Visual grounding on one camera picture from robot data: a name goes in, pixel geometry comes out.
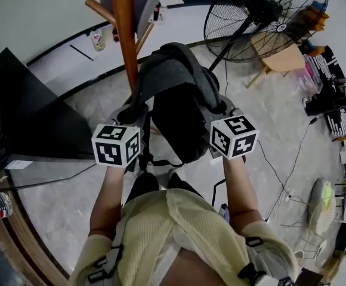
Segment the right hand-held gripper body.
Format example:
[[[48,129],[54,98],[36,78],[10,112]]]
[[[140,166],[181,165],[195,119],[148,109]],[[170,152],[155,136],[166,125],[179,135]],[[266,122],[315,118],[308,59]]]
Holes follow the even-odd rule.
[[[253,152],[260,132],[257,124],[230,99],[225,96],[220,99],[221,104],[215,110],[202,109],[212,158],[223,156],[231,160]]]

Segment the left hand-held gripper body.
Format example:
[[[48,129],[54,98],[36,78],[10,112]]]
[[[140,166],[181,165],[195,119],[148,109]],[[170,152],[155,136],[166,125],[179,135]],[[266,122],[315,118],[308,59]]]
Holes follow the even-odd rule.
[[[96,163],[133,172],[145,146],[144,125],[148,112],[146,104],[135,110],[126,104],[114,110],[103,124],[97,125],[91,138]]]

